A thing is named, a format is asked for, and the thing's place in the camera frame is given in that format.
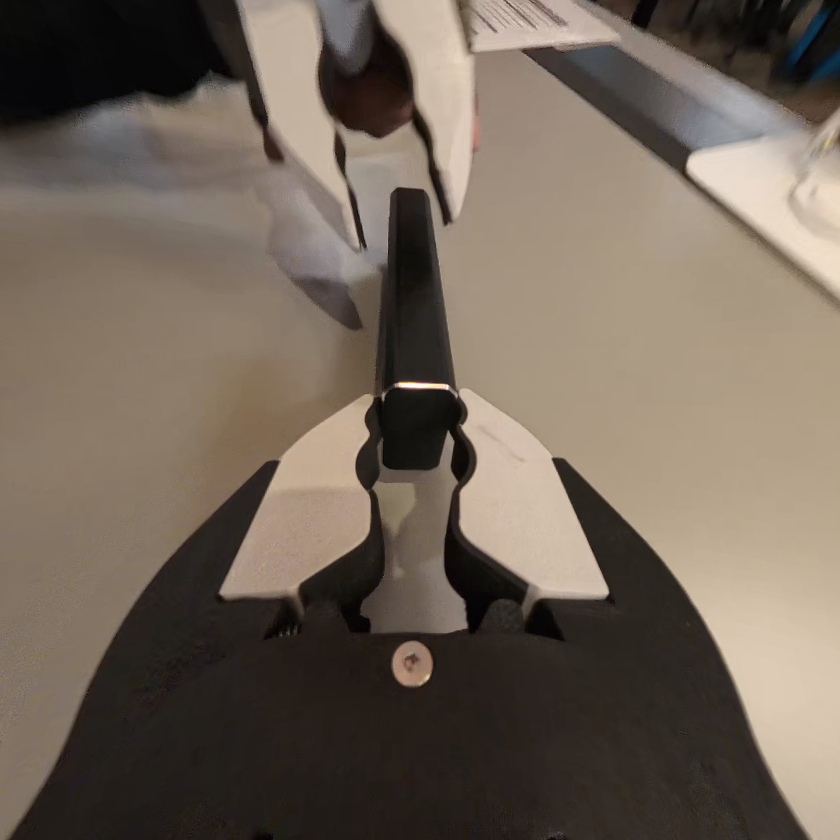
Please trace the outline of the white tray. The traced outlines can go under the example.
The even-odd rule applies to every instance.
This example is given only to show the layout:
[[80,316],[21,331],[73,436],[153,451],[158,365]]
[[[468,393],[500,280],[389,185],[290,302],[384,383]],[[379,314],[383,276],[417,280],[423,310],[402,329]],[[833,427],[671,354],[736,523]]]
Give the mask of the white tray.
[[767,135],[692,153],[686,175],[766,244],[839,299],[839,239],[815,235],[788,204],[814,131]]

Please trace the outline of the white desk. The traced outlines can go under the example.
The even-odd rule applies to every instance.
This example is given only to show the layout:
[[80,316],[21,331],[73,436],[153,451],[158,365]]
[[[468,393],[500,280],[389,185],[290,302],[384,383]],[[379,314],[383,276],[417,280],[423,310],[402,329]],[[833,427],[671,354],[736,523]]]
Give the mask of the white desk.
[[[838,306],[529,58],[479,91],[437,239],[457,382],[668,564],[838,838]],[[368,389],[376,282],[345,329],[267,225],[246,193],[2,184],[2,838],[163,563]]]

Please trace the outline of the dark grey desk divider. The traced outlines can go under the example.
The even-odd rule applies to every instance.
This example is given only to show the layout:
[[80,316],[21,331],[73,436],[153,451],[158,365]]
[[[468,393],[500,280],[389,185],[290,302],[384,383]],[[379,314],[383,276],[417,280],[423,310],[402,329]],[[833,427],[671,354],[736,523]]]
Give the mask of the dark grey desk divider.
[[662,162],[683,174],[694,153],[797,133],[803,121],[723,78],[722,92],[689,91],[616,45],[524,54]]

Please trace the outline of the black rectangular bar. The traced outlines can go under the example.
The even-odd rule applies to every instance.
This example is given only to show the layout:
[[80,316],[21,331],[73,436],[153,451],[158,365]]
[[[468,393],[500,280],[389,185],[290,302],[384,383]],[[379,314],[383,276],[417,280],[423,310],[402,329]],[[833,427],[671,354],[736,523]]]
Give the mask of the black rectangular bar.
[[438,467],[459,396],[425,191],[395,189],[388,226],[376,354],[382,461],[428,471]]

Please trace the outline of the white printed paper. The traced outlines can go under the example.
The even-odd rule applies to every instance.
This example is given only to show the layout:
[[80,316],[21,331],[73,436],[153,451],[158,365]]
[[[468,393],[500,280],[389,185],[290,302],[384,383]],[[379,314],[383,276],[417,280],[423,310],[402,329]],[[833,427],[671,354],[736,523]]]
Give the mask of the white printed paper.
[[606,46],[620,35],[573,1],[463,1],[458,3],[474,54]]

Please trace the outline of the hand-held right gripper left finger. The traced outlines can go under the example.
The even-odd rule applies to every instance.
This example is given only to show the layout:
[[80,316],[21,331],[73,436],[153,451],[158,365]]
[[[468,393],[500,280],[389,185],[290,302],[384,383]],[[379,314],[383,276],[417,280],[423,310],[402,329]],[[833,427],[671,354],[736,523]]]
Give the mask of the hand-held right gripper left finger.
[[379,477],[377,401],[365,394],[281,456],[221,584],[226,602],[280,600],[356,606],[382,580],[373,487]]

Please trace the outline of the clear glass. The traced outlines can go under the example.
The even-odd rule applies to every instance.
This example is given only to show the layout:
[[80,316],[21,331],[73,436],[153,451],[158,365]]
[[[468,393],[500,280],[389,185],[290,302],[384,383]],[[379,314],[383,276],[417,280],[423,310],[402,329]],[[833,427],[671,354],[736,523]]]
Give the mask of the clear glass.
[[839,239],[839,110],[809,141],[788,196],[792,213],[815,235]]

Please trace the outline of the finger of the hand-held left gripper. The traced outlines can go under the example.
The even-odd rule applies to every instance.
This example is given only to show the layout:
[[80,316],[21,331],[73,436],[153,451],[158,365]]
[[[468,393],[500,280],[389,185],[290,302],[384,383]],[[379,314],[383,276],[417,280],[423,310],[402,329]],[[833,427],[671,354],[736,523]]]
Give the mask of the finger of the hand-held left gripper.
[[204,1],[220,54],[248,93],[258,126],[334,233],[358,253],[364,231],[344,148],[321,90],[322,21],[311,1]]
[[415,128],[441,216],[452,224],[465,203],[476,130],[475,60],[460,2],[375,1],[374,9],[407,64]]

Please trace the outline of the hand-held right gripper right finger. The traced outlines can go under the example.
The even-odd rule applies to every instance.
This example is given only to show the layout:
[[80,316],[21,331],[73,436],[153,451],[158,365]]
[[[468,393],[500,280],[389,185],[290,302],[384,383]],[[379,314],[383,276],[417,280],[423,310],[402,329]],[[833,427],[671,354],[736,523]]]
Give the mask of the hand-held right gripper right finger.
[[475,391],[459,393],[458,483],[446,575],[468,614],[496,600],[523,615],[543,601],[603,602],[610,591],[550,451]]

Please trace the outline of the person's dark clothing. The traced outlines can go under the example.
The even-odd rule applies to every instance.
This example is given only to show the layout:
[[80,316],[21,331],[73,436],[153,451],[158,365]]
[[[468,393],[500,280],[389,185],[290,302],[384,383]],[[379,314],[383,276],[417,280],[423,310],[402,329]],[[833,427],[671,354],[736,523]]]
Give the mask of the person's dark clothing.
[[2,1],[2,128],[235,75],[198,2]]

